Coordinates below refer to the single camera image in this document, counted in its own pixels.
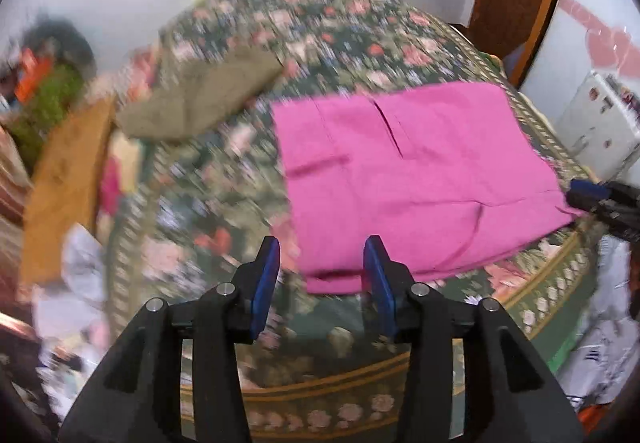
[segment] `floral bedspread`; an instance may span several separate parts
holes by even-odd
[[[282,269],[266,330],[238,346],[238,372],[255,439],[326,439],[398,418],[408,348],[377,334],[366,296],[311,296],[296,271],[298,247],[270,103],[324,94],[367,94],[454,80],[500,85],[532,147],[561,184],[586,177],[544,120],[462,36],[401,0],[206,0],[161,32],[160,83],[180,62],[222,59],[241,42],[264,45],[284,65],[270,93],[217,131],[146,149],[136,191],[120,204],[108,249],[108,314],[118,335],[149,298],[194,299],[255,257],[271,233]],[[335,226],[340,235],[340,225]],[[430,284],[449,298],[493,296],[552,368],[572,345],[594,288],[596,229],[586,221],[514,257]],[[452,433],[459,433],[463,355],[456,346]],[[189,433],[191,348],[183,350],[182,416]]]

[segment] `pink towel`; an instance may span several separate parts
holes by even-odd
[[[372,234],[415,279],[433,280],[574,219],[498,86],[304,99],[273,117],[309,293],[360,291]]]

